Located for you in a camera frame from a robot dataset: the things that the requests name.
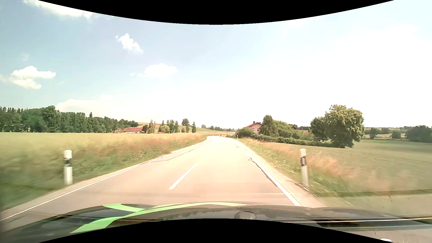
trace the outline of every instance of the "meadow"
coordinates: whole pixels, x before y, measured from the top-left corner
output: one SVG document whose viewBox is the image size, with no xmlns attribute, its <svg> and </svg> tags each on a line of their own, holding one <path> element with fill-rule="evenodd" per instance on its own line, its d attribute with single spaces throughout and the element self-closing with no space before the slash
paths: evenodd
<svg viewBox="0 0 432 243">
<path fill-rule="evenodd" d="M 63 151 L 74 182 L 114 172 L 206 139 L 202 134 L 0 133 L 5 209 L 64 187 Z"/>
<path fill-rule="evenodd" d="M 329 206 L 432 214 L 432 144 L 362 139 L 340 149 L 240 141 L 297 182 L 299 149 L 305 148 L 310 190 Z"/>
</svg>

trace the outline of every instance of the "red roof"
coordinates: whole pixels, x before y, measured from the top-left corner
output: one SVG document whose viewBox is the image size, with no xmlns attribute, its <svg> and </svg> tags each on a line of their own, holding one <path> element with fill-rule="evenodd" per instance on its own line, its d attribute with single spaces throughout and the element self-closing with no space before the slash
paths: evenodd
<svg viewBox="0 0 432 243">
<path fill-rule="evenodd" d="M 123 130 L 123 132 L 127 132 L 127 131 L 142 131 L 143 128 L 125 128 Z"/>
<path fill-rule="evenodd" d="M 247 128 L 250 127 L 250 126 L 252 126 L 252 125 L 255 125 L 255 124 L 260 124 L 261 125 L 261 122 L 255 122 L 253 124 L 250 124 L 249 126 L 247 126 Z"/>
</svg>

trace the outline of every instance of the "white lane marking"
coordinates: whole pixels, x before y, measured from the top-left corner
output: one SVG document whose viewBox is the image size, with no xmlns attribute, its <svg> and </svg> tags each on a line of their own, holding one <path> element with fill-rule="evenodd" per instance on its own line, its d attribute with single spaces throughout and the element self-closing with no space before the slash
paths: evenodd
<svg viewBox="0 0 432 243">
<path fill-rule="evenodd" d="M 174 184 L 172 184 L 172 186 L 170 186 L 168 189 L 170 189 L 170 190 L 172 190 L 172 189 L 174 189 L 174 187 L 177 185 L 177 184 L 179 184 L 180 183 L 180 181 L 181 180 L 183 180 L 183 178 L 189 173 L 189 172 L 191 172 L 191 170 L 193 170 L 194 168 L 195 168 L 195 166 L 197 166 L 197 165 L 194 165 L 194 166 L 192 166 L 188 171 L 186 171 L 186 173 L 185 174 L 183 174 Z"/>
<path fill-rule="evenodd" d="M 268 178 L 270 178 L 270 180 L 272 180 L 272 182 L 285 194 L 286 197 L 288 197 L 288 199 L 295 205 L 295 206 L 301 206 L 301 204 L 293 197 L 291 196 L 291 194 L 266 170 L 264 169 L 264 167 L 262 167 L 262 165 L 260 165 L 260 163 L 258 163 L 253 157 L 252 155 L 250 155 L 245 148 L 243 148 L 240 143 L 238 144 L 240 146 L 240 148 L 242 148 L 248 155 L 249 157 L 252 159 L 252 161 L 258 165 L 258 167 L 261 168 L 261 170 L 264 171 L 264 173 L 268 176 Z"/>
<path fill-rule="evenodd" d="M 36 206 L 33 206 L 33 207 L 31 207 L 31 208 L 28 208 L 28 209 L 23 210 L 23 211 L 21 211 L 21 212 L 18 212 L 18 213 L 16 213 L 16 214 L 10 215 L 9 217 L 2 218 L 2 219 L 0 219 L 0 221 L 6 220 L 6 219 L 8 219 L 8 218 L 12 218 L 13 216 L 16 216 L 16 215 L 19 215 L 19 214 L 21 214 L 21 213 L 24 213 L 24 212 L 26 212 L 26 211 L 28 211 L 28 210 L 30 210 L 30 209 L 34 209 L 35 207 L 38 207 L 38 206 L 40 206 L 40 205 L 44 205 L 45 203 L 49 203 L 49 202 L 51 202 L 51 201 L 54 201 L 55 199 L 61 198 L 61 197 L 63 197 L 63 196 L 66 196 L 66 195 L 68 195 L 68 194 L 71 194 L 72 192 L 76 192 L 76 191 L 78 191 L 78 190 L 81 190 L 81 189 L 83 189 L 83 188 L 86 188 L 87 186 L 91 186 L 91 185 L 96 184 L 96 183 L 98 183 L 98 182 L 105 181 L 106 179 L 109 179 L 109 178 L 114 177 L 114 176 L 118 176 L 118 175 L 123 174 L 123 173 L 125 173 L 125 172 L 127 172 L 127 171 L 130 171 L 130 170 L 132 170 L 132 169 L 138 168 L 138 167 L 140 167 L 140 166 L 146 165 L 146 164 L 151 163 L 151 162 L 154 162 L 154 161 L 156 161 L 156 160 L 160 160 L 160 159 L 165 158 L 165 157 L 167 157 L 167 156 L 170 156 L 170 155 L 176 154 L 176 153 L 181 152 L 181 151 L 183 151 L 183 150 L 185 150 L 185 149 L 188 149 L 188 148 L 191 148 L 191 147 L 195 147 L 195 146 L 197 146 L 197 145 L 199 145 L 199 144 L 202 144 L 203 142 L 205 142 L 205 141 L 207 141 L 207 140 L 208 140 L 208 139 L 206 139 L 206 140 L 204 140 L 204 141 L 202 141 L 202 142 L 200 142 L 200 143 L 198 143 L 198 144 L 195 144 L 195 145 L 189 146 L 189 147 L 187 147 L 187 148 L 184 148 L 184 149 L 182 149 L 182 150 L 180 150 L 180 151 L 177 151 L 177 152 L 175 152 L 175 153 L 171 153 L 171 154 L 165 155 L 165 156 L 163 156 L 163 157 L 160 157 L 160 158 L 157 158 L 157 159 L 155 159 L 155 160 L 149 161 L 149 162 L 147 162 L 147 163 L 144 163 L 144 164 L 138 165 L 138 166 L 136 166 L 136 167 L 134 167 L 134 168 L 130 168 L 130 169 L 128 169 L 128 170 L 125 170 L 125 171 L 123 171 L 123 172 L 117 173 L 117 174 L 112 175 L 112 176 L 110 176 L 110 177 L 107 177 L 107 178 L 105 178 L 105 179 L 101 179 L 101 180 L 99 180 L 99 181 L 97 181 L 97 182 L 93 182 L 93 183 L 91 183 L 91 184 L 85 185 L 85 186 L 83 186 L 83 187 L 80 187 L 80 188 L 75 189 L 75 190 L 73 190 L 73 191 L 71 191 L 71 192 L 65 193 L 65 194 L 63 194 L 63 195 L 60 195 L 60 196 L 58 196 L 58 197 L 56 197 L 56 198 L 53 198 L 53 199 L 51 199 L 51 200 L 45 201 L 45 202 L 43 202 L 43 203 L 40 203 L 40 204 L 38 204 L 38 205 L 36 205 Z"/>
</svg>

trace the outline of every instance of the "asphalt road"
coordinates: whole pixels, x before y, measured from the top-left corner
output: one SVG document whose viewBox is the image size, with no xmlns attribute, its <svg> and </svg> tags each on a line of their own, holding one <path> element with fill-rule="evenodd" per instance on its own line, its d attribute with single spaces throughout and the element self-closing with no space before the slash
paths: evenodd
<svg viewBox="0 0 432 243">
<path fill-rule="evenodd" d="M 70 211 L 106 204 L 165 205 L 197 201 L 253 201 L 293 205 L 286 194 L 239 147 L 236 140 L 210 136 L 202 144 L 20 213 L 5 220 L 3 227 L 7 230 Z"/>
</svg>

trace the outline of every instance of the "farmhouse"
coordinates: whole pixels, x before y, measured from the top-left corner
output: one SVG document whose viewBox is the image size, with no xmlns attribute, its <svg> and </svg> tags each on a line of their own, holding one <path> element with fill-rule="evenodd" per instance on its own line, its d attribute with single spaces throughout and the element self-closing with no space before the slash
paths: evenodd
<svg viewBox="0 0 432 243">
<path fill-rule="evenodd" d="M 124 130 L 115 130 L 114 133 L 140 133 L 143 128 L 125 128 Z"/>
<path fill-rule="evenodd" d="M 255 121 L 249 126 L 247 126 L 247 128 L 252 129 L 252 131 L 254 131 L 256 134 L 259 134 L 260 127 L 261 127 L 261 122 L 255 122 Z"/>
<path fill-rule="evenodd" d="M 304 133 L 308 133 L 308 130 L 299 130 L 296 126 L 288 124 L 291 126 L 292 129 L 294 130 L 298 130 L 300 132 L 304 132 Z M 250 124 L 249 126 L 247 126 L 247 128 L 252 129 L 252 131 L 254 131 L 256 134 L 260 133 L 260 127 L 261 127 L 261 122 L 253 122 L 252 124 Z"/>
</svg>

